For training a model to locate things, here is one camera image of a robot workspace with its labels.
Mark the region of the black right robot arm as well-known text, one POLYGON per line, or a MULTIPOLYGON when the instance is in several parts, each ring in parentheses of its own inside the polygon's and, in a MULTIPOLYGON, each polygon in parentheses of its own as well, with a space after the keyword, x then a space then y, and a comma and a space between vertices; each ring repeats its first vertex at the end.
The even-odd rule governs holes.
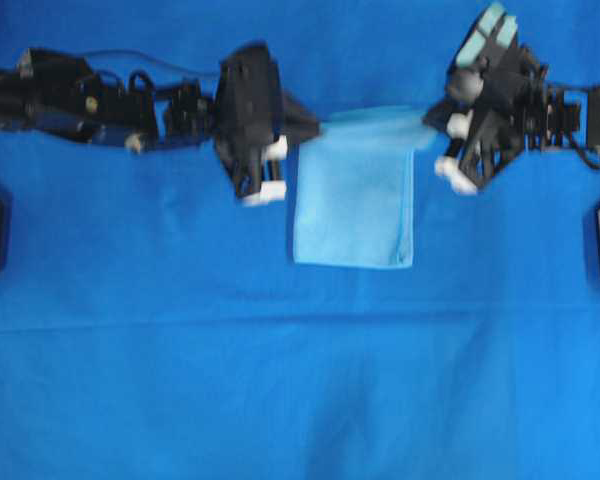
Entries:
POLYGON ((450 69, 422 122, 450 140, 434 168, 454 191, 478 193, 527 150, 572 150, 600 170, 600 85, 581 90, 591 113, 583 121, 580 103, 566 99, 571 86, 547 82, 547 71, 525 46, 450 69))

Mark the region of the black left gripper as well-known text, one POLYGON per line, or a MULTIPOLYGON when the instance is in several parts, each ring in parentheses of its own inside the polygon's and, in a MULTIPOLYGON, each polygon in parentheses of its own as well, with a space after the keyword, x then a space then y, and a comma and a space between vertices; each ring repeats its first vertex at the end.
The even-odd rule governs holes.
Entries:
POLYGON ((319 119, 284 90, 280 136, 275 143, 260 147, 240 140, 229 141, 218 135, 215 95, 205 94, 197 82, 164 89, 162 99, 167 102, 163 113, 164 142, 169 146, 212 142, 236 198, 248 206, 284 200, 287 184, 280 164, 288 154, 288 141, 318 137, 319 119))

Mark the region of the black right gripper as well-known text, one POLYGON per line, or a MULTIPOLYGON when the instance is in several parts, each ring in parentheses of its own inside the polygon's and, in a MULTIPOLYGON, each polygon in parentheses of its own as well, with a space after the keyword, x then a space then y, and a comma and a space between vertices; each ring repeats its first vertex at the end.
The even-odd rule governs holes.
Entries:
POLYGON ((435 173, 460 195, 475 195, 524 149, 516 125, 521 103, 542 85, 547 66, 526 45, 513 45, 496 67, 448 71, 445 95, 422 123, 446 134, 450 144, 435 173))

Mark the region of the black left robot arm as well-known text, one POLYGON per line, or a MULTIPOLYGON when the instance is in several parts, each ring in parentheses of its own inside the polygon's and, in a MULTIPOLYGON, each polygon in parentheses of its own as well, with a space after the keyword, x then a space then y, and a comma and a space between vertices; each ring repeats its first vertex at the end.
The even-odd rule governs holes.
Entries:
POLYGON ((143 70, 122 81, 82 56, 36 48, 0 69, 0 130, 136 154, 210 141, 236 198, 255 206, 284 200, 281 163, 319 136, 320 121, 282 87, 264 43, 224 59, 214 93, 198 79, 160 87, 143 70))

